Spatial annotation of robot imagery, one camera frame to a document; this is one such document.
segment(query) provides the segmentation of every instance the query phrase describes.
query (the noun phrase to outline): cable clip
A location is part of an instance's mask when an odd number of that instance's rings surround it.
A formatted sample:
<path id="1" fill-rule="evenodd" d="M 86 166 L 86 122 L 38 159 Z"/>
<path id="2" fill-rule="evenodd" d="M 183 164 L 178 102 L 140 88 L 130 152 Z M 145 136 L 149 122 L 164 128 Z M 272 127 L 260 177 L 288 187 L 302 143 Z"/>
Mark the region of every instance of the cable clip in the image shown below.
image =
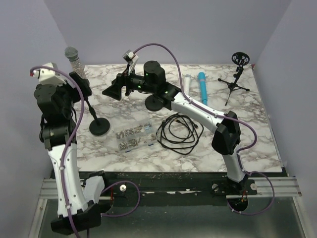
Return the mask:
<path id="1" fill-rule="evenodd" d="M 193 99 L 191 97 L 188 97 L 188 98 L 189 98 L 189 104 L 192 104 Z"/>

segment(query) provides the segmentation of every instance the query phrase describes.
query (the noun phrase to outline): blue microphone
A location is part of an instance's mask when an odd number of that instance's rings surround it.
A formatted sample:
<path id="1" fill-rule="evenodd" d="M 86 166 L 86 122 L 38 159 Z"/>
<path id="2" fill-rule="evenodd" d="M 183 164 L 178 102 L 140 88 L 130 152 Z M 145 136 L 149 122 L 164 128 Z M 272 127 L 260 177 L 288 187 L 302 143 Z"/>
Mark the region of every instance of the blue microphone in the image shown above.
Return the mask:
<path id="1" fill-rule="evenodd" d="M 200 82 L 200 92 L 202 94 L 202 103 L 208 106 L 207 105 L 208 97 L 207 97 L 207 90 L 206 90 L 206 76 L 203 72 L 200 72 L 198 74 L 198 80 Z"/>

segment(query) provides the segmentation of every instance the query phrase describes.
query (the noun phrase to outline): screw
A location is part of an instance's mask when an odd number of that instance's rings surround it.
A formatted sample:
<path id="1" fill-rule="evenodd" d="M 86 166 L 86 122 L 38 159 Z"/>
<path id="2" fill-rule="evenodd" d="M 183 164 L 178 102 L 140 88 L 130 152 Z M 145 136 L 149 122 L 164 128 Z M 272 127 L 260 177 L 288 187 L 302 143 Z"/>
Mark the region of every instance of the screw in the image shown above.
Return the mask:
<path id="1" fill-rule="evenodd" d="M 251 188 L 253 191 L 255 191 L 255 190 L 257 190 L 258 186 L 257 186 L 255 183 L 252 183 L 252 184 L 250 185 L 250 188 Z"/>
<path id="2" fill-rule="evenodd" d="M 217 192 L 217 191 L 219 190 L 218 184 L 215 184 L 215 183 L 211 186 L 211 188 L 212 188 L 213 191 L 215 191 L 215 192 Z"/>

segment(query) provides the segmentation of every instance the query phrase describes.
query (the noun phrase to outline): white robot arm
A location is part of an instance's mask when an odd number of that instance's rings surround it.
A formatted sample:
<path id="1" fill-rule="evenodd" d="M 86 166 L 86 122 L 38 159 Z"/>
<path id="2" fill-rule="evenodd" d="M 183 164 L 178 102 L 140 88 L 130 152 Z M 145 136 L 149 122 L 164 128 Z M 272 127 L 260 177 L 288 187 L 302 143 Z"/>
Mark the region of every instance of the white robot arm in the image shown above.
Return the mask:
<path id="1" fill-rule="evenodd" d="M 218 125 L 220 125 L 223 119 L 212 117 L 211 115 L 203 112 L 202 110 L 194 107 L 190 104 L 181 93 L 178 93 L 175 97 L 175 100 L 171 102 L 171 108 L 173 111 L 182 113 L 184 115 L 189 116 L 190 118 L 194 119 L 195 121 L 201 123 L 205 126 L 208 130 L 210 130 L 213 134 L 215 134 L 216 130 L 218 129 Z M 206 105 L 192 99 L 195 103 L 199 104 L 201 107 L 204 107 L 208 110 L 211 108 L 207 107 Z M 217 111 L 215 109 L 211 109 L 216 115 L 224 115 L 223 112 Z M 237 150 L 239 146 L 236 145 L 234 148 L 233 154 L 222 155 L 223 160 L 227 167 L 228 178 L 234 182 L 240 182 L 245 177 L 246 173 L 244 170 L 240 168 L 238 157 L 237 157 Z"/>
<path id="2" fill-rule="evenodd" d="M 53 63 L 45 66 L 56 68 L 56 64 Z M 64 235 L 73 233 L 68 219 L 68 209 L 78 231 L 99 226 L 101 216 L 98 201 L 106 181 L 103 176 L 94 176 L 88 178 L 85 181 L 85 188 L 82 188 L 77 167 L 76 137 L 67 148 L 64 166 L 61 166 L 63 150 L 75 128 L 71 116 L 73 103 L 78 99 L 76 95 L 78 92 L 52 70 L 35 70 L 31 76 L 36 77 L 40 83 L 34 92 L 38 107 L 43 113 L 40 140 L 44 143 L 52 161 L 58 192 L 58 218 L 51 222 L 52 230 Z M 65 178 L 64 185 L 69 206 L 66 205 L 64 198 L 61 173 Z"/>
<path id="3" fill-rule="evenodd" d="M 132 59 L 128 58 L 129 54 L 126 53 L 124 59 L 131 65 Z M 186 100 L 178 87 L 166 82 L 165 71 L 157 61 L 148 61 L 144 64 L 144 77 L 131 73 L 128 67 L 123 73 L 117 75 L 103 94 L 121 100 L 123 86 L 126 87 L 126 96 L 134 90 L 152 93 L 145 100 L 145 106 L 149 111 L 155 112 L 165 107 L 187 115 L 208 128 L 214 134 L 213 148 L 223 156 L 225 161 L 228 178 L 235 183 L 246 180 L 246 173 L 239 164 L 237 156 L 241 133 L 239 124 L 232 120 L 218 118 L 217 115 L 225 115 L 223 112 L 211 109 L 192 98 L 190 98 L 191 101 Z M 208 110 L 211 109 L 216 116 L 211 116 L 194 107 L 192 102 Z M 234 112 L 227 113 L 226 117 L 237 119 Z"/>

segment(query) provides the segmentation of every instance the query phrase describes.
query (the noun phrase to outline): bolt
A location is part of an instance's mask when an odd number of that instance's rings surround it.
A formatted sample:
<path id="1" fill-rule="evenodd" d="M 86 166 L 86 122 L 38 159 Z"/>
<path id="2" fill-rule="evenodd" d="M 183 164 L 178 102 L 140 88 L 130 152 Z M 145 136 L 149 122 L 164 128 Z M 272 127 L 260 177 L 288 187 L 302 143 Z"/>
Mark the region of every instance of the bolt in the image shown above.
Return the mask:
<path id="1" fill-rule="evenodd" d="M 125 192 L 126 190 L 127 190 L 127 186 L 126 185 L 123 184 L 123 185 L 120 186 L 120 191 L 121 192 Z"/>
<path id="2" fill-rule="evenodd" d="M 218 184 L 215 184 L 215 183 L 211 186 L 211 188 L 212 188 L 213 191 L 215 191 L 215 192 L 217 192 L 217 191 L 219 190 Z"/>
<path id="3" fill-rule="evenodd" d="M 255 191 L 255 190 L 257 190 L 258 186 L 257 186 L 255 183 L 252 183 L 252 184 L 250 185 L 250 188 L 251 188 L 253 191 Z"/>

